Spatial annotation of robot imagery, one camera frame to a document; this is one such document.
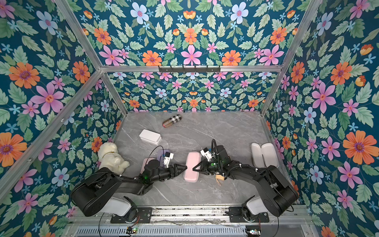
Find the pink-edged grey case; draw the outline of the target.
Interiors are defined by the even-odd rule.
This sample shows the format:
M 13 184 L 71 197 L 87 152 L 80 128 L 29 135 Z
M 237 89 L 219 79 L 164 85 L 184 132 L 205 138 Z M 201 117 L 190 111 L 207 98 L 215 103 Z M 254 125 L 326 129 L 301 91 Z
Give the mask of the pink-edged grey case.
M 193 171 L 193 168 L 196 167 L 201 162 L 201 154 L 199 152 L 189 152 L 186 159 L 187 169 L 184 173 L 184 180 L 186 182 L 195 183 L 198 181 L 199 173 Z

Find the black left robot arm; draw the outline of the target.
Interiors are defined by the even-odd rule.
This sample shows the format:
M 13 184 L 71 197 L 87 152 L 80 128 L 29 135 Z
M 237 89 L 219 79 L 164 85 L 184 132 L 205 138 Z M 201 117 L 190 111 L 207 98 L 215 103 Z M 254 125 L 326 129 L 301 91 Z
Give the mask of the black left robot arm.
M 71 192 L 72 202 L 86 217 L 99 212 L 126 216 L 134 202 L 128 197 L 115 197 L 115 194 L 142 196 L 152 189 L 155 182 L 173 179 L 186 170 L 187 166 L 178 164 L 164 168 L 158 160 L 153 159 L 145 165 L 143 173 L 130 178 L 104 167 L 77 183 Z

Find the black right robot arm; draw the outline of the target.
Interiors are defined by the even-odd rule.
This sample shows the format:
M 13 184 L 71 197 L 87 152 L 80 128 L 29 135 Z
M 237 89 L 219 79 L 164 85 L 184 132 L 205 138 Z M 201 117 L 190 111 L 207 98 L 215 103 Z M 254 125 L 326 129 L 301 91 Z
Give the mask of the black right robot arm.
M 275 166 L 254 167 L 233 161 L 222 145 L 211 151 L 203 149 L 200 154 L 205 159 L 192 168 L 194 172 L 219 174 L 226 179 L 242 180 L 255 186 L 258 195 L 241 205 L 245 215 L 269 212 L 279 217 L 299 198 L 292 184 Z

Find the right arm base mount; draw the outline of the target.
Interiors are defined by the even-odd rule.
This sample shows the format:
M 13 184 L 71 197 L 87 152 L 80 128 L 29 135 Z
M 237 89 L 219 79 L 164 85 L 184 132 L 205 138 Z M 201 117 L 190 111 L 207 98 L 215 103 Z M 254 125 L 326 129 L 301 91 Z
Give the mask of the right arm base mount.
M 241 206 L 229 207 L 226 211 L 232 223 L 268 223 L 268 210 L 260 197 L 253 196 Z

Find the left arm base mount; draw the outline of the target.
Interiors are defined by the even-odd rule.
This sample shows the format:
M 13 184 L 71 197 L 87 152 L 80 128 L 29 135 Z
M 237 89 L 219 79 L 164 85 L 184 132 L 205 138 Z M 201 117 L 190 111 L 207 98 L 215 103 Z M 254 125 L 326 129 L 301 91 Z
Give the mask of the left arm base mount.
M 137 206 L 128 197 L 112 197 L 100 212 L 111 214 L 112 224 L 147 224 L 150 223 L 153 209 Z

